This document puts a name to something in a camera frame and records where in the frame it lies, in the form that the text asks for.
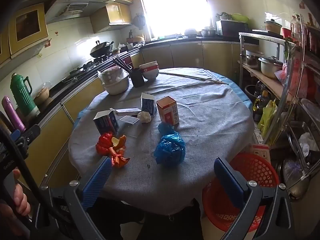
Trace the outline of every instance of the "hand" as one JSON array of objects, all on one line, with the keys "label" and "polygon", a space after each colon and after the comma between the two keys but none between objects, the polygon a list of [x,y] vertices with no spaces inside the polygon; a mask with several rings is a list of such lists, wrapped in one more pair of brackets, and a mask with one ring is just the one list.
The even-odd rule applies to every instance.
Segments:
[{"label": "hand", "polygon": [[[20,177],[21,173],[18,169],[14,169],[13,175],[14,175],[15,179],[18,179]],[[17,206],[16,210],[19,214],[21,214],[22,216],[27,216],[30,213],[30,204],[28,203],[27,196],[23,193],[23,190],[22,190],[22,187],[20,184],[16,184],[16,189],[14,191],[13,200],[14,200],[15,205]],[[2,216],[7,220],[11,231],[16,236],[21,236],[22,231],[14,223],[14,220],[17,219],[17,217],[13,213],[11,207],[9,207],[6,204],[0,203],[0,212],[1,212]]]}]

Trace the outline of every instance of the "round table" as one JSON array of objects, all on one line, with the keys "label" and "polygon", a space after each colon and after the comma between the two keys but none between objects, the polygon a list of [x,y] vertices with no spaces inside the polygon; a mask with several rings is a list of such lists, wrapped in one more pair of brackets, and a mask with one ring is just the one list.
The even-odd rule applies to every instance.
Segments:
[{"label": "round table", "polygon": [[[197,68],[161,70],[210,79],[214,73]],[[118,134],[127,136],[125,157],[129,163],[113,168],[102,196],[123,200],[132,206],[161,215],[174,214],[193,198],[201,203],[202,189],[214,178],[213,163],[220,156],[230,161],[251,142],[254,122],[250,110],[228,85],[174,75],[159,74],[140,88],[117,96],[96,96],[69,139],[70,160],[83,175],[101,156],[95,145],[100,136],[93,118],[110,108],[141,107],[141,93],[156,100],[170,96],[177,101],[180,123],[176,130],[186,143],[186,157],[174,168],[157,165],[153,157],[161,136],[159,114],[150,123],[137,125],[118,121]]]}]

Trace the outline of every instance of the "bright window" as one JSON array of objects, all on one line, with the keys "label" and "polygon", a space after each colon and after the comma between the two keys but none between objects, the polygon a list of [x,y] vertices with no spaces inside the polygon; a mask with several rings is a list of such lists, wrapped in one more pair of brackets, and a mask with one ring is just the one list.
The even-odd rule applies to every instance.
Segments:
[{"label": "bright window", "polygon": [[210,26],[207,0],[143,0],[143,4],[154,37]]}]

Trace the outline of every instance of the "storage rack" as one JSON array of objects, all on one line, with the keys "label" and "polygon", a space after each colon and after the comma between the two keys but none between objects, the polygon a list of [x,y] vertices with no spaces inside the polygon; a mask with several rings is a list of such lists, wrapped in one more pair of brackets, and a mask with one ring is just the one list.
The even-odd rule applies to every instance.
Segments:
[{"label": "storage rack", "polygon": [[[301,106],[301,108],[308,114],[311,121],[314,123],[314,125],[316,127],[316,131],[320,135],[320,123],[317,122],[313,118],[311,113],[308,111],[308,109],[305,108],[305,106],[301,103],[301,100],[298,98],[298,92],[299,92],[299,88],[301,85],[302,74],[303,74],[304,68],[307,67],[308,69],[313,71],[315,74],[320,75],[320,70],[305,63],[305,55],[308,55],[308,57],[310,57],[312,60],[316,61],[319,64],[320,64],[320,58],[318,58],[317,56],[314,56],[311,52],[306,51],[305,30],[306,30],[307,26],[305,24],[303,24],[302,15],[300,15],[300,24],[301,24],[302,43],[301,43],[301,46],[299,46],[299,45],[296,45],[295,43],[289,42],[289,45],[290,45],[289,60],[288,60],[288,65],[287,65],[286,79],[285,79],[285,83],[283,86],[281,85],[280,82],[264,76],[261,72],[250,68],[250,66],[248,66],[245,63],[246,53],[245,53],[245,49],[244,49],[244,37],[250,37],[250,38],[255,38],[255,39],[259,39],[259,40],[265,40],[265,41],[276,43],[277,44],[276,58],[278,60],[280,57],[280,45],[284,46],[285,40],[275,38],[275,37],[266,36],[266,35],[261,35],[261,34],[239,33],[239,39],[240,39],[240,61],[239,61],[239,63],[240,63],[240,80],[239,80],[239,86],[240,86],[240,88],[244,89],[242,86],[243,69],[246,69],[247,71],[250,72],[251,76],[256,76],[280,100],[279,104],[278,104],[277,111],[273,117],[273,120],[271,122],[269,130],[268,130],[265,138],[263,139],[262,144],[271,144],[272,142],[276,142],[280,133],[282,131],[284,131],[285,129],[288,129],[290,132],[292,132],[292,129],[289,125],[288,120],[289,120],[289,117],[290,117],[293,109],[297,105]],[[301,60],[300,68],[299,68],[299,72],[298,72],[298,77],[297,77],[298,82],[296,85],[296,89],[294,91],[291,91],[292,93],[290,93],[289,88],[290,88],[290,84],[292,82],[294,60],[297,58],[298,53],[300,53],[300,60]],[[288,111],[287,111],[284,118],[280,118],[280,116],[286,106],[288,108]],[[320,160],[316,164],[314,164],[312,167],[308,166],[304,159],[301,160],[301,156],[303,158],[303,154],[302,154],[302,149],[299,145],[298,139],[295,136],[293,136],[293,137],[294,137],[295,144],[296,144],[296,147],[298,150],[297,158],[299,159],[299,161],[301,163],[303,176],[306,178],[309,175],[311,175],[312,173],[319,171],[318,168],[320,166]],[[293,187],[294,185],[296,185],[300,180],[301,180],[301,178],[297,182],[295,182],[293,185],[291,185],[290,188]]]}]

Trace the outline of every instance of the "blue plastic bag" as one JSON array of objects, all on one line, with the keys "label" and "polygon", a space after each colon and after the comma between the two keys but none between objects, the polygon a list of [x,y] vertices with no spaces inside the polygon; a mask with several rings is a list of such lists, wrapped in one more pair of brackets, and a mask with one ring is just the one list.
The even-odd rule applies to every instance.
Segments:
[{"label": "blue plastic bag", "polygon": [[186,143],[180,134],[173,129],[173,126],[164,122],[158,125],[158,130],[162,137],[153,152],[157,164],[173,167],[182,163],[186,155]]}]

